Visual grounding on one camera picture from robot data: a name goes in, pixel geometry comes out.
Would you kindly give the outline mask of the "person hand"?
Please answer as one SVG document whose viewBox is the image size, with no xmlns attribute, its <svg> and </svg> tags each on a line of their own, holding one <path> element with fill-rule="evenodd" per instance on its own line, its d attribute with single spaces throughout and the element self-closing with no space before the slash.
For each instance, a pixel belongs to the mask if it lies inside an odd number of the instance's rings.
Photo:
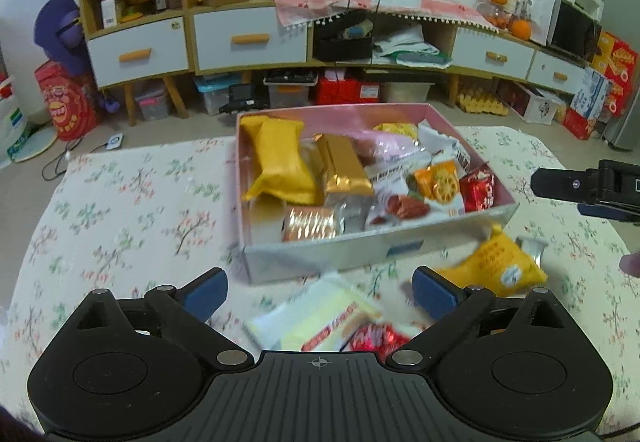
<svg viewBox="0 0 640 442">
<path fill-rule="evenodd" d="M 640 277 L 640 253 L 628 254 L 620 258 L 620 269 L 630 277 Z"/>
</svg>

